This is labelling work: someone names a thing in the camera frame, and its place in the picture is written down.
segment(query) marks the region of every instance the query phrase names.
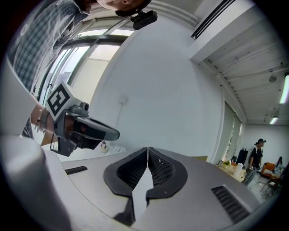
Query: chair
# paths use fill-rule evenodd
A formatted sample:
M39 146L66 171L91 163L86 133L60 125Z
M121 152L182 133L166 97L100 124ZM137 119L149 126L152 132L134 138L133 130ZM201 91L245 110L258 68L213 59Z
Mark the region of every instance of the chair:
M269 162L265 163L263 165L261 175L271 177L273 174L272 170L274 169L274 167L275 167L275 164L271 164Z
M280 181L281 181L281 178L272 176L272 177L270 178L270 180L268 180L267 183L264 184L263 188L264 188L266 185L268 186L268 188L266 189L266 192L267 192L268 189L270 189L269 193L268 193L267 196L266 196L266 199L267 199L267 197L270 195L270 193L273 194L274 192L277 191L277 188L279 187Z

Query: robotic arm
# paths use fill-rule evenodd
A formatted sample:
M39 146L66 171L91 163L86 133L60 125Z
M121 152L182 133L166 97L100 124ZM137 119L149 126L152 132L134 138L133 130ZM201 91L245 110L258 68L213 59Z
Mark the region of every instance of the robotic arm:
M76 148L95 149L102 140L117 140L120 133L89 117L88 103L81 102L72 95L72 89L63 81L51 92L47 108L54 120L54 130L58 137L58 150L52 151L70 156ZM65 119L74 120L73 129L65 131Z

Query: small figurine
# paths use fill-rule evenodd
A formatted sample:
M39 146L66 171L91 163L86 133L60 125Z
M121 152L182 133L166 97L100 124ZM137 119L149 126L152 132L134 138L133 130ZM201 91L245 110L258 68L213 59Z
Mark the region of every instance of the small figurine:
M103 153L107 153L108 152L108 146L107 146L107 143L105 141L101 142L100 151L103 152Z

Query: bracelet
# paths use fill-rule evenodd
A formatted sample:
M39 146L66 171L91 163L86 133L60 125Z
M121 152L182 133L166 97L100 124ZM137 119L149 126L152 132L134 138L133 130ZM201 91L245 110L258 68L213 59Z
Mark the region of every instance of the bracelet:
M45 110L40 119L40 127L44 130L47 130L47 119L49 115L50 115L49 110Z
M42 116L43 116L43 113L45 112L47 110L47 107L44 107L43 109L40 109L39 111L40 111L40 114L39 114L39 116L38 116L38 118L37 118L37 123L35 124L35 127L34 127L34 129L36 129L37 128L37 132L40 130L40 131L43 131L43 129L40 127L40 121L41 121L41 119L42 119Z

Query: black shirt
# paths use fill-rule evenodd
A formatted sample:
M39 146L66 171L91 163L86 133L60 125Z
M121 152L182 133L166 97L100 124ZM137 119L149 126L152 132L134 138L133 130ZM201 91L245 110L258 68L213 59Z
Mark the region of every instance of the black shirt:
M252 166L255 168L259 168L260 165L260 159L263 156L261 149L257 149L256 152L256 148L253 149L251 157L253 157L253 163Z

